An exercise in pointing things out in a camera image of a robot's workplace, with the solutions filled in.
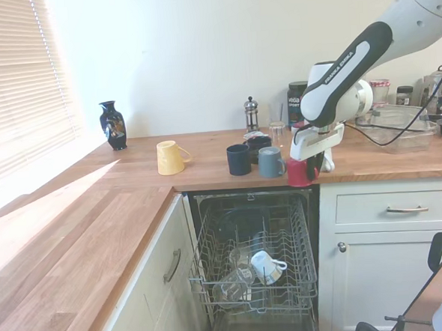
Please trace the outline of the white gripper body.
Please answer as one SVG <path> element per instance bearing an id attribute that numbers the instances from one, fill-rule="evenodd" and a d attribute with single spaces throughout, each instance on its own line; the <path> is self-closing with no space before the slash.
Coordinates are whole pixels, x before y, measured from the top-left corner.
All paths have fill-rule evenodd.
<path id="1" fill-rule="evenodd" d="M 328 133 L 320 133 L 317 127 L 292 128 L 290 158 L 296 161 L 307 160 L 337 146 L 343 139 L 344 129 L 344 124 L 337 124 Z"/>

